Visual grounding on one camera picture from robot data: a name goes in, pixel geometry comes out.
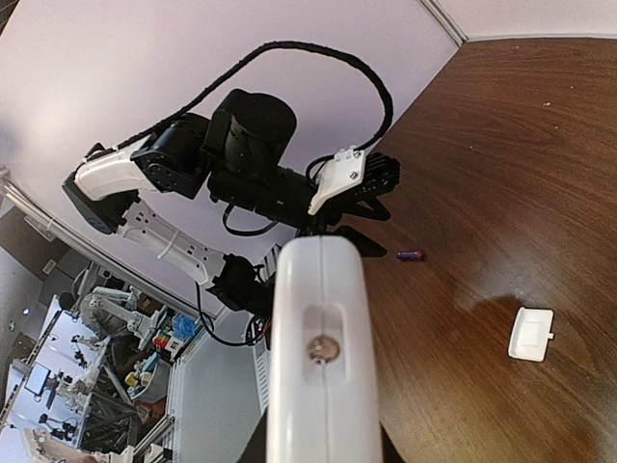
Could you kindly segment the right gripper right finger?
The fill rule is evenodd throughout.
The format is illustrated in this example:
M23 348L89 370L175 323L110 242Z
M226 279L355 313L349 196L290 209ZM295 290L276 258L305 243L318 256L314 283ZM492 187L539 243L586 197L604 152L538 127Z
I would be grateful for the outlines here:
M405 463L405 459L396 448L385 427L380 424L382 455L384 463Z

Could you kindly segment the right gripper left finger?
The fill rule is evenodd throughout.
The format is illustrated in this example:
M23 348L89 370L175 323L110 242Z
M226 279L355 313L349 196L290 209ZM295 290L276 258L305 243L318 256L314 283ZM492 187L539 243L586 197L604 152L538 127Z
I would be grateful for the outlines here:
M248 444L244 447L237 463L266 463L267 462L267 421L268 415L263 414Z

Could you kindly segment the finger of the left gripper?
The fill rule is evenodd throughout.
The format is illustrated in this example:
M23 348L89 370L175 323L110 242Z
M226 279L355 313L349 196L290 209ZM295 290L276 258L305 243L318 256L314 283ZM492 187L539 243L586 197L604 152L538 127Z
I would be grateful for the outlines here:
M367 199L346 197L338 199L336 205L342 214L364 219L386 222L391 217L389 210L377 197L369 197Z
M332 232L332 235L349 240L363 258L382 258L387 254L387 249L377 241L348 225L338 227Z

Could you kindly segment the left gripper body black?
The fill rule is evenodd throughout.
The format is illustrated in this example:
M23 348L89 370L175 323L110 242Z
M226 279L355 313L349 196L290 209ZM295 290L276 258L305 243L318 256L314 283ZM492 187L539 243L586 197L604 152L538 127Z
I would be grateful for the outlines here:
M277 224L285 224L300 232L323 232L337 224L336 210L326 209L315 216L309 214L316 187L291 169L277 169L274 187L221 170L210 175L207 188L213 202L228 204L223 215L223 225L228 232L235 232L228 225L228 217L235 207L269 219L271 224L259 229L260 232L268 232Z

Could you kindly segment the purple battery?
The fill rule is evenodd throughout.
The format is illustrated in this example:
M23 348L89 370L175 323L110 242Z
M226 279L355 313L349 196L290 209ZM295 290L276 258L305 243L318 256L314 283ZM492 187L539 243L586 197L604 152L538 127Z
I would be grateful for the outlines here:
M396 258L402 261L422 261L425 255L422 251L400 251L396 253Z

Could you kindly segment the white remote control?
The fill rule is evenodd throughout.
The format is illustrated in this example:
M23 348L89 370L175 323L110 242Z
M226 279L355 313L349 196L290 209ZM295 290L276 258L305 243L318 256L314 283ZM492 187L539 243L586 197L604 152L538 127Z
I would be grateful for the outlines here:
M343 237L296 238L279 255L266 459L384 459L362 259Z

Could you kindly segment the white battery cover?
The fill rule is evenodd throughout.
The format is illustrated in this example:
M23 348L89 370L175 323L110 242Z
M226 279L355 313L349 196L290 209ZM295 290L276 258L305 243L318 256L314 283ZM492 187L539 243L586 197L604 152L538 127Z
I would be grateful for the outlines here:
M520 307L510 334L508 355L517 360L541 363L546 358L554 311Z

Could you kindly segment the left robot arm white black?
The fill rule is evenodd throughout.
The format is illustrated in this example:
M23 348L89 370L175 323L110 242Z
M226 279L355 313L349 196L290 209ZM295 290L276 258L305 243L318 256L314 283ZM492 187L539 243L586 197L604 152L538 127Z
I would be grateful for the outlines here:
M388 220L381 197L399 183L399 162L350 148L325 159L316 177L307 177L280 164L296 126L284 101L233 90L211 118L183 115L126 149L95 145L63 188L97 231L146 246L229 309L266 318L273 282L261 279L246 258L202 244L162 219L141 193L194 199L207 189L212 201L256 213L271 225L287 225L301 236L338 235L362 256L382 257L383 246L341 220L344 215Z

